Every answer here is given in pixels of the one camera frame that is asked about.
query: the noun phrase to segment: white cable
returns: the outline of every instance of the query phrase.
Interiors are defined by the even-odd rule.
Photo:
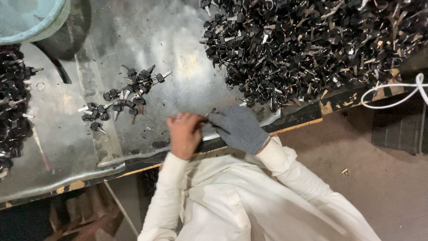
[[[428,96],[425,93],[424,87],[428,87],[428,84],[422,84],[422,82],[424,81],[424,75],[422,73],[418,74],[416,76],[415,82],[416,84],[403,84],[403,83],[397,83],[397,84],[384,84],[384,85],[379,85],[377,87],[374,87],[370,90],[368,90],[367,92],[365,92],[363,94],[363,96],[361,96],[361,104],[367,108],[371,108],[371,109],[386,109],[389,107],[393,107],[396,105],[399,105],[401,103],[403,103],[404,101],[408,100],[410,97],[412,97],[418,90],[422,95],[422,98],[424,99],[425,103],[428,105]],[[367,105],[366,103],[364,103],[364,97],[375,90],[381,89],[381,88],[385,88],[385,87],[394,87],[394,86],[406,86],[406,87],[416,87],[415,90],[413,90],[408,96],[406,96],[406,98],[398,101],[397,103],[391,104],[391,105],[385,105],[385,106],[371,106],[371,105]]]

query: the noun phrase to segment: gloved hand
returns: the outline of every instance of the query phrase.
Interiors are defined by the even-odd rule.
[[[255,155],[269,139],[250,108],[245,106],[230,106],[210,113],[208,120],[218,126],[217,133],[227,145]]]

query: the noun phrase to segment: plastic basket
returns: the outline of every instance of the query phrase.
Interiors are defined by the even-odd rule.
[[[48,38],[69,13],[70,0],[0,0],[0,45]]]

